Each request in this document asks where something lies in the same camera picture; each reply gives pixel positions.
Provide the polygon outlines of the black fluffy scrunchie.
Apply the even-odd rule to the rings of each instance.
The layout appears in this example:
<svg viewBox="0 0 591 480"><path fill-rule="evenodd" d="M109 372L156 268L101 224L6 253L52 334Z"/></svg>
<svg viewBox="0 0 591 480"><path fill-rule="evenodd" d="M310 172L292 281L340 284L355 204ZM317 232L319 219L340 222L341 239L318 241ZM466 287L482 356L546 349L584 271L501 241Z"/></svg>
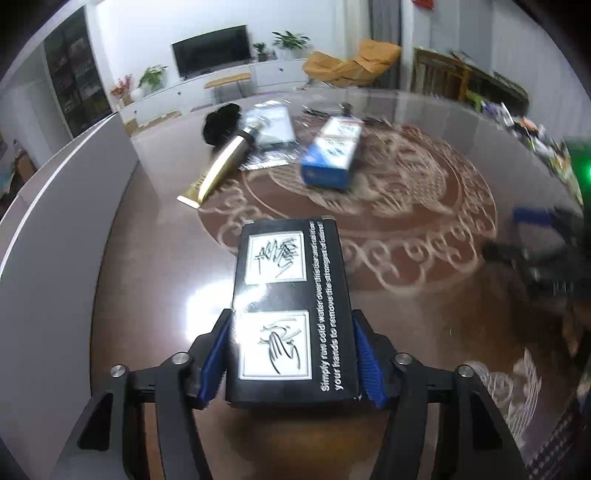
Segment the black fluffy scrunchie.
<svg viewBox="0 0 591 480"><path fill-rule="evenodd" d="M242 117L242 108L235 103L221 106L206 115L202 137L207 145L218 148L228 141Z"/></svg>

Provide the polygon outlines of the black printed box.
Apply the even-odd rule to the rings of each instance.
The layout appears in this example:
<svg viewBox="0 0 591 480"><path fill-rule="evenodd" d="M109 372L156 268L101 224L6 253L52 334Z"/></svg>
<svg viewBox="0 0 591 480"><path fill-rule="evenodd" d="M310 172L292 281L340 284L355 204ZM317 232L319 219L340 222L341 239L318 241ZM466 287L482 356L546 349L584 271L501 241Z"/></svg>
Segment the black printed box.
<svg viewBox="0 0 591 480"><path fill-rule="evenodd" d="M243 226L228 354L226 400L235 406L315 406L360 397L335 219Z"/></svg>

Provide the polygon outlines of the red wall hanging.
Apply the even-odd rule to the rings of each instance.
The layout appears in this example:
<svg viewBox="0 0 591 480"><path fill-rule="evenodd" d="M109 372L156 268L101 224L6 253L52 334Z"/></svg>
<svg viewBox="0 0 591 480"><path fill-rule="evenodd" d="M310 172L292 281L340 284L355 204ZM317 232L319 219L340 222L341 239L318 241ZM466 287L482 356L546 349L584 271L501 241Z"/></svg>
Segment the red wall hanging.
<svg viewBox="0 0 591 480"><path fill-rule="evenodd" d="M434 0L413 0L413 3L418 8L426 9L426 10L434 10L435 9L435 1Z"/></svg>

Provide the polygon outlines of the green potted plant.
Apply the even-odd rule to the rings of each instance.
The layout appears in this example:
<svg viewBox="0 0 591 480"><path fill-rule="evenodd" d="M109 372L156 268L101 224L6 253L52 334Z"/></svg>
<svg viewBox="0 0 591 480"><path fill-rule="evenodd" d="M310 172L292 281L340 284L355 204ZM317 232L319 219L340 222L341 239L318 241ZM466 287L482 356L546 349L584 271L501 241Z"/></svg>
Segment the green potted plant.
<svg viewBox="0 0 591 480"><path fill-rule="evenodd" d="M145 69L139 79L139 87L147 87L151 92L158 91L163 88L163 77L167 67L165 65L149 66Z"/></svg>
<svg viewBox="0 0 591 480"><path fill-rule="evenodd" d="M300 58L308 48L310 37L301 33L290 31L273 31L273 46L277 49L277 57L280 59Z"/></svg>

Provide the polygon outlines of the white tv cabinet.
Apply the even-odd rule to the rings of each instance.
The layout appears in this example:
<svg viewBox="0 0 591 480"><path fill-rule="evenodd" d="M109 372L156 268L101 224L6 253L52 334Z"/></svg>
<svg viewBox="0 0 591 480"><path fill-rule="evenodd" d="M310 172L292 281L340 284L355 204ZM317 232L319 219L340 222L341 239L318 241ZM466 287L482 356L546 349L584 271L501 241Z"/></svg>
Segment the white tv cabinet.
<svg viewBox="0 0 591 480"><path fill-rule="evenodd" d="M169 113L185 115L195 108L216 105L213 91L205 90L204 85L211 80L240 73L252 74L252 80L242 85L245 97L294 90L308 82L303 70L304 62L301 58L249 63L182 80L122 108L120 116L124 123L135 120L138 125L143 125ZM235 86L225 87L222 95L223 102L240 99Z"/></svg>

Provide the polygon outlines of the blue white box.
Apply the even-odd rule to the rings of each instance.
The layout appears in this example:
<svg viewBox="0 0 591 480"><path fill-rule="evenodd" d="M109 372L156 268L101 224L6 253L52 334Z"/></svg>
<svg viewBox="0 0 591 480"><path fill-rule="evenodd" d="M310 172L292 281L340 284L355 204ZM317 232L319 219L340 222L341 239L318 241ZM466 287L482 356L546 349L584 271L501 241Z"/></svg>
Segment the blue white box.
<svg viewBox="0 0 591 480"><path fill-rule="evenodd" d="M301 156L304 184L336 190L348 188L362 132L361 119L330 117Z"/></svg>

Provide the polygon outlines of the clear plastic packet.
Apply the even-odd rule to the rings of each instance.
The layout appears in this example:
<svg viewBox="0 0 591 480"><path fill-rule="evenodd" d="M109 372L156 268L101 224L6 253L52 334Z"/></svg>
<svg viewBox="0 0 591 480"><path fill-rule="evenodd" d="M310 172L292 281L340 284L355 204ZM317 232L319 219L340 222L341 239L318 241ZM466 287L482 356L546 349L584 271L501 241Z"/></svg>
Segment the clear plastic packet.
<svg viewBox="0 0 591 480"><path fill-rule="evenodd" d="M263 170L297 161L300 145L286 104L277 101L256 104L243 113L238 126L249 130L254 138L240 170Z"/></svg>

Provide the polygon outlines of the orange lounge chair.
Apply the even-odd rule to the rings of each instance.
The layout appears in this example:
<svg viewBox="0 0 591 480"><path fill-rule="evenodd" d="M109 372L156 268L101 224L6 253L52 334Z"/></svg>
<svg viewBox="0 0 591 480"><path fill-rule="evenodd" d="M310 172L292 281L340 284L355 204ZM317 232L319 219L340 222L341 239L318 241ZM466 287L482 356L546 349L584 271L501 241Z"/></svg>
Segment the orange lounge chair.
<svg viewBox="0 0 591 480"><path fill-rule="evenodd" d="M397 44L363 39L355 58L345 61L315 51L304 62L303 70L308 79L336 88L368 86L389 70L401 53Z"/></svg>

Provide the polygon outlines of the red flower vase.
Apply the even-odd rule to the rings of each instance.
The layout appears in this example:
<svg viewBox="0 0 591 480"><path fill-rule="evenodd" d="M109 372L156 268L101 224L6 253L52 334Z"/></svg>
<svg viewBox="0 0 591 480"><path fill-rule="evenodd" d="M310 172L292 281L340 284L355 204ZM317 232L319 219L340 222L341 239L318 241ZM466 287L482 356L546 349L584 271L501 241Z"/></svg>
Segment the red flower vase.
<svg viewBox="0 0 591 480"><path fill-rule="evenodd" d="M130 91L132 86L132 76L125 75L122 79L119 79L115 86L111 89L110 93L112 96L120 100L124 106L131 104Z"/></svg>

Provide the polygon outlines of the gold cosmetic tube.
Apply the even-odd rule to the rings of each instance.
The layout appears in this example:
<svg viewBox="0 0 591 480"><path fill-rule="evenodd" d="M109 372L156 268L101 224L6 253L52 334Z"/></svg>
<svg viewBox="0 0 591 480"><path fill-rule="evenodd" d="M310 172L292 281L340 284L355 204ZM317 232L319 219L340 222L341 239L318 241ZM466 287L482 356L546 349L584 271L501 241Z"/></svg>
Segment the gold cosmetic tube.
<svg viewBox="0 0 591 480"><path fill-rule="evenodd" d="M260 131L266 128L267 124L269 119L266 117L255 117L232 133L228 141L214 154L211 165L205 173L178 195L176 200L198 210L217 186L245 162Z"/></svg>

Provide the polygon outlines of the green potted plant right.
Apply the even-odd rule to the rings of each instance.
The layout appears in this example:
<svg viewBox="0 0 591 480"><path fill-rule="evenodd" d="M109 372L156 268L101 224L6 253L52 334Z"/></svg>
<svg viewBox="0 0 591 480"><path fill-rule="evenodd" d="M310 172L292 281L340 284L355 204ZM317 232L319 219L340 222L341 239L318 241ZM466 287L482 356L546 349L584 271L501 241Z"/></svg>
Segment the green potted plant right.
<svg viewBox="0 0 591 480"><path fill-rule="evenodd" d="M290 31L273 31L273 46L277 49L277 57L280 59L300 58L308 48L310 37L301 33Z"/></svg>

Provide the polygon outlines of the wooden side table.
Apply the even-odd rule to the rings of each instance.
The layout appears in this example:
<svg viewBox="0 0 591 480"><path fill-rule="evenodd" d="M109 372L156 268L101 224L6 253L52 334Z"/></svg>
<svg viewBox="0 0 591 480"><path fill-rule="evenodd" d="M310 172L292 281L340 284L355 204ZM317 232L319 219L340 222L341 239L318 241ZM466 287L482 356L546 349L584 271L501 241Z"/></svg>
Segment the wooden side table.
<svg viewBox="0 0 591 480"><path fill-rule="evenodd" d="M477 111L482 101L504 104L517 116L526 115L530 104L527 91L498 72L481 70L455 54L421 47L414 48L411 91L469 105Z"/></svg>

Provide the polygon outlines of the green potted plant left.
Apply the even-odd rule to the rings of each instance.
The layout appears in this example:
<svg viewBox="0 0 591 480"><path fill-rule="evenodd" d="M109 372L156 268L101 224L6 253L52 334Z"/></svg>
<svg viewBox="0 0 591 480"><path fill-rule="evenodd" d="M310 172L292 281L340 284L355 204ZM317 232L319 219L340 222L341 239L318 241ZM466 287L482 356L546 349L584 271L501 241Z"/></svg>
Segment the green potted plant left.
<svg viewBox="0 0 591 480"><path fill-rule="evenodd" d="M145 69L139 79L139 87L147 87L151 92L158 91L163 88L163 77L167 67L165 65L149 66Z"/></svg>

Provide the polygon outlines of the dark glass display cabinet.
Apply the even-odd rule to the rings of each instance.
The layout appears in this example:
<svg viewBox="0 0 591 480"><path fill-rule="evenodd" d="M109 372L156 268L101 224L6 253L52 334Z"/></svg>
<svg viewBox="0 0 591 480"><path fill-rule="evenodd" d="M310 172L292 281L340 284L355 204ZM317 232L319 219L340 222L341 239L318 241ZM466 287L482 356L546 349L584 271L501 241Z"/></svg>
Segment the dark glass display cabinet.
<svg viewBox="0 0 591 480"><path fill-rule="evenodd" d="M66 126L77 137L112 113L90 44L84 8L44 40L53 89Z"/></svg>

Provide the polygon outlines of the white storage bin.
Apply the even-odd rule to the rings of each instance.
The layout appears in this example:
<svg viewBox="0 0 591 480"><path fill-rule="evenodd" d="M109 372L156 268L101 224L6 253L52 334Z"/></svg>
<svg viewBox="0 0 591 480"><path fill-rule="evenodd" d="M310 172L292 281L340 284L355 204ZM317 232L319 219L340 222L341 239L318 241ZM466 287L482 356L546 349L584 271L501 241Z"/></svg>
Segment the white storage bin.
<svg viewBox="0 0 591 480"><path fill-rule="evenodd" d="M32 478L47 477L90 397L98 274L138 155L119 115L75 140L23 192L1 257L1 438Z"/></svg>

